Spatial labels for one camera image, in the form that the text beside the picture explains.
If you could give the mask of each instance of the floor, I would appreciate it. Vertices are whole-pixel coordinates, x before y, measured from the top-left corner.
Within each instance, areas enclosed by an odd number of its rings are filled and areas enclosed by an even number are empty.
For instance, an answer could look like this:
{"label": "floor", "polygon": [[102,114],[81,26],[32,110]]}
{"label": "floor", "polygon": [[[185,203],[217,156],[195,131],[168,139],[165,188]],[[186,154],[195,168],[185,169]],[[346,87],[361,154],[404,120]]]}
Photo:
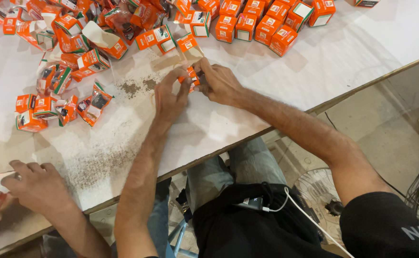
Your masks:
{"label": "floor", "polygon": [[[324,113],[313,115],[354,139],[378,173],[397,190],[404,194],[407,192],[419,173],[419,65],[356,93]],[[262,139],[276,158],[289,185],[293,185],[307,171],[327,167],[322,160],[277,130],[262,136]],[[185,184],[185,172],[173,177],[170,186],[170,232],[183,218],[174,199]],[[93,224],[110,242],[114,240],[111,227],[114,216],[115,207],[91,215]],[[187,228],[181,248],[198,253],[192,229]],[[15,254],[8,257],[22,256]]]}

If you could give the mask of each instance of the blue jeans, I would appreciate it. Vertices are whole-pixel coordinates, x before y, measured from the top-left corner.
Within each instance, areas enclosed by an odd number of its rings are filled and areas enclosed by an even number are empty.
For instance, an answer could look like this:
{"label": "blue jeans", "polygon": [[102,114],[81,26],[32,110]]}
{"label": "blue jeans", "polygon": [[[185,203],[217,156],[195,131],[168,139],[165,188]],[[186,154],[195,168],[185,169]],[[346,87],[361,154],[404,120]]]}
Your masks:
{"label": "blue jeans", "polygon": [[[171,178],[156,185],[154,208],[148,220],[149,233],[160,258],[165,258],[168,243],[168,200],[170,198],[170,183]],[[111,251],[112,258],[117,258],[117,246],[115,242],[111,246]],[[42,252],[45,258],[76,258],[73,250],[57,231],[52,231],[43,236]]]}

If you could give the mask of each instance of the plastic wrapper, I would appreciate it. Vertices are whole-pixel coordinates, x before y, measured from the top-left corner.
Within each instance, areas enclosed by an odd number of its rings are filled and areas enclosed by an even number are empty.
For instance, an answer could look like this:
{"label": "plastic wrapper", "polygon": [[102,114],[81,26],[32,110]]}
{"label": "plastic wrapper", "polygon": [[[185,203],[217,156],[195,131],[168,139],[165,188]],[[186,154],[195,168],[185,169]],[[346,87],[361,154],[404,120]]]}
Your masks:
{"label": "plastic wrapper", "polygon": [[130,22],[146,31],[160,27],[163,24],[165,13],[159,11],[153,4],[143,1],[136,8]]}
{"label": "plastic wrapper", "polygon": [[132,16],[130,11],[120,7],[116,7],[104,15],[106,23],[115,29],[128,45],[131,45],[135,37],[143,30],[139,26],[130,23]]}
{"label": "plastic wrapper", "polygon": [[70,72],[69,67],[63,67],[54,62],[48,63],[37,78],[37,92],[44,96],[50,96],[51,92],[62,94],[72,81]]}
{"label": "plastic wrapper", "polygon": [[92,95],[77,104],[77,113],[87,124],[94,126],[112,98],[113,96],[107,94],[103,85],[95,79]]}
{"label": "plastic wrapper", "polygon": [[77,107],[78,98],[73,95],[68,99],[57,100],[55,103],[55,110],[58,114],[58,120],[60,126],[65,126],[68,122],[71,122],[77,118]]}
{"label": "plastic wrapper", "polygon": [[55,29],[55,34],[63,53],[85,53],[90,50],[90,41],[83,34],[71,37],[59,28]]}

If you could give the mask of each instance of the black wire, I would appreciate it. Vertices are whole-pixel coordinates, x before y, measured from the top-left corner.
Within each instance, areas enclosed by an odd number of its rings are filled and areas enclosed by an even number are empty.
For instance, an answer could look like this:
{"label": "black wire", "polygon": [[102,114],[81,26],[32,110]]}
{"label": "black wire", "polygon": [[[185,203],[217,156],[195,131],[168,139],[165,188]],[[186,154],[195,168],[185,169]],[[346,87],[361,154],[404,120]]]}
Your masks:
{"label": "black wire", "polygon": [[327,112],[324,111],[325,116],[327,116],[327,119],[329,120],[329,122],[333,125],[333,127],[335,128],[335,130],[338,131],[337,127],[335,127],[334,123],[332,122],[332,120],[330,120],[329,116],[327,115]]}

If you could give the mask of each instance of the man's right hand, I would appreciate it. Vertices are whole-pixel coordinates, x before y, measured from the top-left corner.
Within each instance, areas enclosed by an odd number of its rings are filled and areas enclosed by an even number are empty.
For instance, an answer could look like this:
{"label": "man's right hand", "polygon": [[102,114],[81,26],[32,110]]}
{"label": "man's right hand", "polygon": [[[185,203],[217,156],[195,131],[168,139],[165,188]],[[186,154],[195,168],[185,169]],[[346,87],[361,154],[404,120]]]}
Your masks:
{"label": "man's right hand", "polygon": [[203,92],[213,102],[242,108],[241,103],[247,89],[238,82],[230,68],[218,64],[210,65],[206,57],[192,66],[202,79],[202,84],[195,86],[194,91]]}

